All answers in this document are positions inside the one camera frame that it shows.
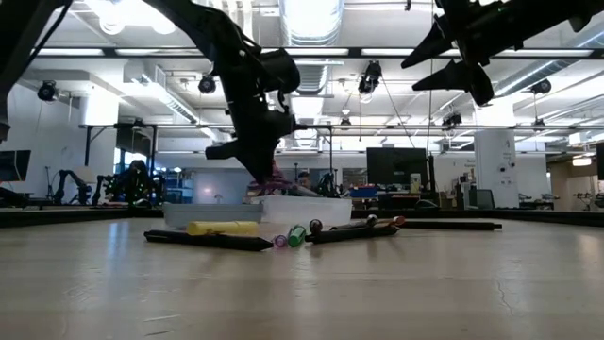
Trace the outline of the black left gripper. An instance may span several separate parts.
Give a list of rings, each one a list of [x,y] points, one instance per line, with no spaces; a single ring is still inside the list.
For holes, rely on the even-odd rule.
[[[225,72],[225,95],[237,140],[205,149],[208,160],[237,159],[258,184],[273,177],[274,150],[278,139],[292,133],[295,116],[285,106],[270,110],[268,92],[281,97],[296,89],[296,65],[292,60],[229,67]]]

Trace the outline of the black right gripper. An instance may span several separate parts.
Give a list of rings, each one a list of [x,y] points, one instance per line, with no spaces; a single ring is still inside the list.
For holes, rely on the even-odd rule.
[[[506,49],[524,47],[521,32],[524,0],[495,0],[482,5],[472,0],[436,0],[444,13],[434,16],[427,36],[400,63],[403,69],[440,56],[456,47],[466,62],[486,65],[488,59]],[[470,93],[474,102],[488,104],[495,96],[491,79],[478,65],[453,59],[440,71],[416,82],[415,91],[459,90]]]

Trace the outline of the grey translucent box lid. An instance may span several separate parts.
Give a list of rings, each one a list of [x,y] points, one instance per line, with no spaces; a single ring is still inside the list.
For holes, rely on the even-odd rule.
[[[202,222],[231,222],[251,221],[260,222],[263,212],[262,205],[255,204],[172,204],[165,203],[162,207],[165,224],[178,230],[184,230],[192,221]]]

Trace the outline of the yellow highlighter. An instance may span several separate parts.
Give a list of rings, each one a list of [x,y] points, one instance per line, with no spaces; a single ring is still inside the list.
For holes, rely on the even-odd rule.
[[[256,235],[259,224],[252,221],[192,221],[186,228],[186,233],[192,236],[198,235]]]

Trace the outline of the green highlighter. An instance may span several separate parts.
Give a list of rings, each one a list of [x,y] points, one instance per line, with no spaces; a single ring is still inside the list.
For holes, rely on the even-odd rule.
[[[305,242],[307,232],[301,225],[292,227],[287,236],[287,244],[289,247],[299,247]]]

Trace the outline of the black pen with white print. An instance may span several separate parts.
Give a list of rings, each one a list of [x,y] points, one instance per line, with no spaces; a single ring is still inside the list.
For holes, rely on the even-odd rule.
[[[352,229],[367,229],[372,228],[378,222],[378,217],[370,214],[361,221],[351,222],[345,225],[331,227],[331,230],[352,230]]]

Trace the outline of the clear plastic supply box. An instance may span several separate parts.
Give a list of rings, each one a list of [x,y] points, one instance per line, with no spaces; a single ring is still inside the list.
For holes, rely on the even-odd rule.
[[[307,226],[318,219],[324,226],[338,226],[348,224],[352,213],[352,201],[345,198],[269,195],[253,202],[261,204],[264,223]]]

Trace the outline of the black overhead rig beam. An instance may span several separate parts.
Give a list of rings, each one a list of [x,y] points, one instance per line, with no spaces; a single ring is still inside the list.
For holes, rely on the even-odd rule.
[[[286,51],[295,59],[404,59],[410,48],[360,48],[360,47],[290,47]],[[39,58],[76,59],[203,59],[195,48],[116,48],[116,47],[50,47],[43,48]],[[604,60],[604,48],[529,48],[504,50],[493,56],[494,60]]]

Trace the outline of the white square pillar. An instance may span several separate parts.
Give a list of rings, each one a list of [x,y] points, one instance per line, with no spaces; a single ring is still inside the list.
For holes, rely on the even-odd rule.
[[[496,208],[517,208],[519,192],[512,130],[486,129],[475,134],[477,186],[490,190]]]

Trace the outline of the black monitor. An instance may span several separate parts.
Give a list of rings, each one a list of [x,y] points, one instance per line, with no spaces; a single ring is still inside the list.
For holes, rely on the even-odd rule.
[[[373,147],[366,149],[367,181],[371,184],[410,184],[419,174],[428,184],[428,160],[424,148]]]

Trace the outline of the silver ventilation duct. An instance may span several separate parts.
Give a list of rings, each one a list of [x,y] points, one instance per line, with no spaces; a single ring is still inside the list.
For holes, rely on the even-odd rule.
[[[294,47],[333,46],[339,39],[344,0],[278,0],[282,43]],[[298,65],[299,94],[321,94],[330,74],[328,65]]]

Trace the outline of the black aluminium table frame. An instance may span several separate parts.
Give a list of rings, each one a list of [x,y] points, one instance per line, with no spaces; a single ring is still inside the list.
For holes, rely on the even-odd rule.
[[[409,219],[500,219],[540,223],[553,223],[582,227],[604,228],[604,212],[557,212],[544,210],[468,210],[468,211],[356,211],[353,218],[366,217],[369,213],[379,217],[404,215]],[[83,209],[42,211],[1,211],[0,228],[28,227],[62,223],[128,218],[163,218],[163,212],[152,209]]]

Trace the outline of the dark wall monitor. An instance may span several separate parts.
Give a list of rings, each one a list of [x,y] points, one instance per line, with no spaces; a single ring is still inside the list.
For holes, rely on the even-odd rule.
[[[25,181],[30,150],[0,151],[0,181]]]

